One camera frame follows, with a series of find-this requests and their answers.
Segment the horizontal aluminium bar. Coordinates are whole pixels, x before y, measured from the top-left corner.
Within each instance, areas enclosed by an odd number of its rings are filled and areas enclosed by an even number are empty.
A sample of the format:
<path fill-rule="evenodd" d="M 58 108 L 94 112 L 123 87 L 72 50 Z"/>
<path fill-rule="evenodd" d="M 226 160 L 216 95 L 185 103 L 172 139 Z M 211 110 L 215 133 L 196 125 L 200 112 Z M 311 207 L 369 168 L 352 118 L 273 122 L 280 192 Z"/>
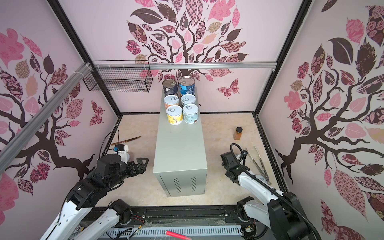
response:
<path fill-rule="evenodd" d="M 238 62 L 238 63 L 145 63 L 145 64 L 94 64 L 98 68 L 145 68 L 151 70 L 189 70 L 189 69 L 275 69 L 276 62 Z"/>

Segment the patterned can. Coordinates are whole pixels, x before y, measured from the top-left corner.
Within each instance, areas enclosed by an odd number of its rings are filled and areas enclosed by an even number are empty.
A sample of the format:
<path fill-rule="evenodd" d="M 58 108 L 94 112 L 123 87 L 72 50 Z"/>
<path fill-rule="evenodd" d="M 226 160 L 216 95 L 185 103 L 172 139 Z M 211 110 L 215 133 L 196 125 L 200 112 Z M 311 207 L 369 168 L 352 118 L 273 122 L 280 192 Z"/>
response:
<path fill-rule="evenodd" d="M 182 107 L 196 103 L 196 97 L 192 94 L 185 94 L 181 97 Z"/>

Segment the yellow label tin can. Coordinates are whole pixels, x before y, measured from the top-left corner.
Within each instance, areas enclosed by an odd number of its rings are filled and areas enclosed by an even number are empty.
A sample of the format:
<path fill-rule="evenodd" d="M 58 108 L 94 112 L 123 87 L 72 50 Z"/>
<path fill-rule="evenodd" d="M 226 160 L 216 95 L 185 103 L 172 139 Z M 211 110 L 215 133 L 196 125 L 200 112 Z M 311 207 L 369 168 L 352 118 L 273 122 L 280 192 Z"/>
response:
<path fill-rule="evenodd" d="M 169 106 L 166 110 L 168 122 L 171 125 L 179 125 L 183 121 L 183 109 L 178 105 Z"/>

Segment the orange label can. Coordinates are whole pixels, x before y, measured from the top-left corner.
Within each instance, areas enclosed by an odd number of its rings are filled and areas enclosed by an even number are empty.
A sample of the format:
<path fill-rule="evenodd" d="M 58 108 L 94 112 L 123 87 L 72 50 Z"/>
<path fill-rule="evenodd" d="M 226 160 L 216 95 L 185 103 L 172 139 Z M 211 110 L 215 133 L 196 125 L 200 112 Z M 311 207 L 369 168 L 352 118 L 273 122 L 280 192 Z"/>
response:
<path fill-rule="evenodd" d="M 167 109 L 170 106 L 175 106 L 175 105 L 179 106 L 180 105 L 179 97 L 176 95 L 167 95 L 164 97 L 164 104 L 165 104 L 165 109 Z"/>

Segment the diagonal aluminium bar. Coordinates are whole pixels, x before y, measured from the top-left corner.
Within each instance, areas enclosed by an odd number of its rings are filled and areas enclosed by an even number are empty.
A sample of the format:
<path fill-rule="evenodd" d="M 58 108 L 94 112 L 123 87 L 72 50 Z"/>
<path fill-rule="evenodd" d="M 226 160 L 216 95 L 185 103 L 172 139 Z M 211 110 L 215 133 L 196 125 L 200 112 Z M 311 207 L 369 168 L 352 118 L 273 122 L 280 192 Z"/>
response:
<path fill-rule="evenodd" d="M 8 143 L 1 152 L 1 173 L 3 173 L 10 163 L 16 158 L 18 153 L 27 145 L 31 138 L 37 133 L 44 122 L 53 114 L 55 109 L 62 103 L 73 88 L 91 71 L 89 63 L 83 63 L 63 86 L 54 94 L 49 101 L 42 106 L 37 114 L 23 127 Z"/>

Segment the blue label tin can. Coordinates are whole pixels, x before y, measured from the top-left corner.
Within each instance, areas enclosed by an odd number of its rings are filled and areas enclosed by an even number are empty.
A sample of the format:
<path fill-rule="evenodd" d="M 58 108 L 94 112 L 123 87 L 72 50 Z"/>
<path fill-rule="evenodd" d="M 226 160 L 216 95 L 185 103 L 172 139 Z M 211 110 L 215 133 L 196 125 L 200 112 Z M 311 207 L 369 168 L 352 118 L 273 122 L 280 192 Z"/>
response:
<path fill-rule="evenodd" d="M 179 92 L 181 96 L 195 95 L 195 79 L 191 76 L 184 76 L 179 79 Z"/>

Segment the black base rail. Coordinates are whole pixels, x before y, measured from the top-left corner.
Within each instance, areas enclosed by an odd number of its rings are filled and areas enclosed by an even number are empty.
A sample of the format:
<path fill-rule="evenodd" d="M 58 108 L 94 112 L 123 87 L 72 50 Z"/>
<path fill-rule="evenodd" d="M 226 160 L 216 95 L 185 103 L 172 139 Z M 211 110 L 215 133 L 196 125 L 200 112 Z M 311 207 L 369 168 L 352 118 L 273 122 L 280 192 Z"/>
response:
<path fill-rule="evenodd" d="M 264 236 L 268 229 L 260 222 L 250 219 L 242 221 L 240 219 L 240 208 L 236 205 L 222 206 L 165 206 L 165 207 L 131 207 L 135 216 L 143 218 L 140 223 L 131 220 L 130 223 L 123 225 L 117 224 L 114 228 L 133 228 L 138 227 L 192 227 L 192 226 L 240 226 L 243 238 L 247 240 L 257 240 Z M 82 232 L 91 223 L 97 220 L 106 207 L 93 208 L 91 213 L 81 221 L 69 240 L 76 240 L 75 236 Z M 115 239 L 120 240 L 122 233 Z"/>

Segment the amber jar black lid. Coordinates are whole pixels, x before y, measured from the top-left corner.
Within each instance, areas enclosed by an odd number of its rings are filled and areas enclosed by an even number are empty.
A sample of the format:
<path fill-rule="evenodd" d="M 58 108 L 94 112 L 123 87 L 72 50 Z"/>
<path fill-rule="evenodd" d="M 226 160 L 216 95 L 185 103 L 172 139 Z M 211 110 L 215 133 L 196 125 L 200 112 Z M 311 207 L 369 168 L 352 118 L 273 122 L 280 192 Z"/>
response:
<path fill-rule="evenodd" d="M 234 133 L 234 140 L 236 140 L 236 141 L 240 140 L 242 133 L 243 133 L 243 128 L 242 127 L 236 127 L 235 133 Z"/>

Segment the metal tongs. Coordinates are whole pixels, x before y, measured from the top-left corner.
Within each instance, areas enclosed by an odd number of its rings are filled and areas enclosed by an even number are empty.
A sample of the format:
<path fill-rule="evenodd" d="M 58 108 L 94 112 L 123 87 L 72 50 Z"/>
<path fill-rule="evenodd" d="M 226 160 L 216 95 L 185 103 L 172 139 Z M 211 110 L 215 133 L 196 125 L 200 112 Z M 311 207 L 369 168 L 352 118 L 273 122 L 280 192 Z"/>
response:
<path fill-rule="evenodd" d="M 253 146 L 251 150 L 248 148 L 245 148 L 245 150 L 248 152 L 248 155 L 246 157 L 247 161 L 254 164 L 254 166 L 257 168 L 259 175 L 264 178 L 266 183 L 270 186 L 272 183 L 270 181 L 270 177 L 267 173 L 267 170 L 265 168 L 265 165 L 263 163 L 263 160 L 261 158 L 260 152 L 257 149 L 256 146 Z"/>

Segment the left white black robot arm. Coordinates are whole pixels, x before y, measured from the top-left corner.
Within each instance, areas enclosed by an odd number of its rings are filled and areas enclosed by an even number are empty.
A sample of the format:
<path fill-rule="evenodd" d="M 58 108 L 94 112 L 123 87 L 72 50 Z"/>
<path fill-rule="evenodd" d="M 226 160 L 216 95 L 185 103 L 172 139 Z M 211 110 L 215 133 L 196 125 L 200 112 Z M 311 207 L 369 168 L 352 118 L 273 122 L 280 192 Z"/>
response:
<path fill-rule="evenodd" d="M 60 213 L 41 237 L 43 240 L 69 240 L 75 229 L 98 201 L 108 192 L 121 186 L 126 178 L 143 174 L 149 159 L 123 162 L 122 157 L 108 154 L 98 159 L 97 167 L 85 179 L 77 182 L 66 196 Z M 126 225 L 131 220 L 143 222 L 135 216 L 131 206 L 119 199 L 106 207 L 102 215 L 75 236 L 76 240 L 96 240 L 117 224 Z"/>

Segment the pink marker pen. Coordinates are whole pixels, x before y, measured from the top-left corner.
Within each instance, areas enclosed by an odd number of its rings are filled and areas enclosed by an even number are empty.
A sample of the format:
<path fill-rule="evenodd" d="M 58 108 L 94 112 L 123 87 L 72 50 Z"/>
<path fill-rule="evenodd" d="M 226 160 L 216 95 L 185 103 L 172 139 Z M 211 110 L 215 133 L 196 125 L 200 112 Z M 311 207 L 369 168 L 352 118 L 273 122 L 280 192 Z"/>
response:
<path fill-rule="evenodd" d="M 178 233 L 174 233 L 174 232 L 171 232 L 171 231 L 166 231 L 166 235 L 170 236 L 170 237 L 177 238 L 177 239 L 181 239 L 181 240 L 192 240 L 192 238 L 190 238 L 190 237 L 187 237 L 187 236 L 184 236 L 184 235 L 181 235 L 181 234 L 178 234 Z"/>

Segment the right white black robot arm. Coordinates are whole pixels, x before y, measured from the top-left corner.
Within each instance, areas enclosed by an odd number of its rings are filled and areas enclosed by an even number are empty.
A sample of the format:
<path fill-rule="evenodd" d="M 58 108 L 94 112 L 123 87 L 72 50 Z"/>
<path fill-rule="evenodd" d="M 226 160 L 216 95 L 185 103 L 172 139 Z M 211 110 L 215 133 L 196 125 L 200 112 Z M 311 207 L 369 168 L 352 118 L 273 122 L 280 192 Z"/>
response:
<path fill-rule="evenodd" d="M 227 178 L 253 195 L 238 202 L 240 219 L 260 222 L 277 240 L 320 240 L 297 196 L 270 188 L 263 177 L 240 163 L 243 158 L 243 153 L 236 157 L 231 152 L 221 155 Z"/>

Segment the copper table knife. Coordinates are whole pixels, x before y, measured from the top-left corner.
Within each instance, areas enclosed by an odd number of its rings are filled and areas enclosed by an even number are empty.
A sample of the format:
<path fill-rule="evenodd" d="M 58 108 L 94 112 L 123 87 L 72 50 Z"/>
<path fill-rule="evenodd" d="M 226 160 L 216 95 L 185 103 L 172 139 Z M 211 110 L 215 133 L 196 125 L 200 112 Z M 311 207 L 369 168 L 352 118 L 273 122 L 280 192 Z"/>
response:
<path fill-rule="evenodd" d="M 136 139 L 139 139 L 141 137 L 142 136 L 138 136 L 138 137 L 130 138 L 130 139 L 127 139 L 127 140 L 119 141 L 119 142 L 116 142 L 116 143 L 112 143 L 112 144 L 110 144 L 110 146 L 115 146 L 115 145 L 118 145 L 118 144 L 128 143 L 128 142 L 134 141 Z"/>

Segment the white can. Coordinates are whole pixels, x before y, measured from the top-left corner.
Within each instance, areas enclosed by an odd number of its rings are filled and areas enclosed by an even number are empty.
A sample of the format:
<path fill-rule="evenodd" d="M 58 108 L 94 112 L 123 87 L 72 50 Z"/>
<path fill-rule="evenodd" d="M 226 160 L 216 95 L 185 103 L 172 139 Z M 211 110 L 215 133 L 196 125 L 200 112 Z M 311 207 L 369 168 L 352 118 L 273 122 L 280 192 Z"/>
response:
<path fill-rule="evenodd" d="M 187 124 L 194 124 L 199 118 L 199 108 L 195 104 L 188 104 L 183 107 L 184 121 Z"/>

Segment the dark label tin can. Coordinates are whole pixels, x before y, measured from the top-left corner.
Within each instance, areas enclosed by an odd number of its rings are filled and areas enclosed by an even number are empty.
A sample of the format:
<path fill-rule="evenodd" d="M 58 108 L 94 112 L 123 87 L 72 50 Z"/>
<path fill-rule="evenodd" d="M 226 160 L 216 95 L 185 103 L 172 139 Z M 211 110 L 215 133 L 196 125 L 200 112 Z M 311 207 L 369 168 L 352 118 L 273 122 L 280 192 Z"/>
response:
<path fill-rule="evenodd" d="M 176 80 L 173 80 L 173 79 L 164 80 L 162 85 L 163 85 L 165 96 L 178 95 L 178 84 Z"/>

